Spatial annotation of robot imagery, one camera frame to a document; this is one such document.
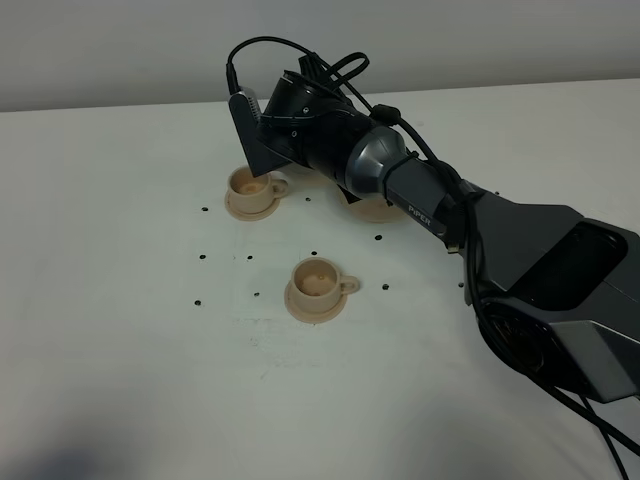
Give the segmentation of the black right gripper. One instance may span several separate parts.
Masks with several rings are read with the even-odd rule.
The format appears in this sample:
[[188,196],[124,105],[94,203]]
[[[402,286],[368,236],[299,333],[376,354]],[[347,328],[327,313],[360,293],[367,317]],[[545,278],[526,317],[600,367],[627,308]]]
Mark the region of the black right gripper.
[[375,185],[360,185],[349,162],[362,152],[374,128],[374,120],[350,100],[286,70],[257,120],[255,139],[264,152],[255,158],[255,174],[297,164],[353,195],[373,195]]

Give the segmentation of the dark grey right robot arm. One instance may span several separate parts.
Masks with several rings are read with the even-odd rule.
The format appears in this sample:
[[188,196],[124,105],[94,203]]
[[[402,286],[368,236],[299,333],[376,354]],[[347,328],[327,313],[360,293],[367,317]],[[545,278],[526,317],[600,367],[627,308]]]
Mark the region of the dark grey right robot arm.
[[259,141],[352,201],[408,215],[464,258],[466,298],[511,368],[607,403],[639,391],[639,237],[564,205],[519,204],[420,159],[398,112],[357,111],[333,82],[285,72]]

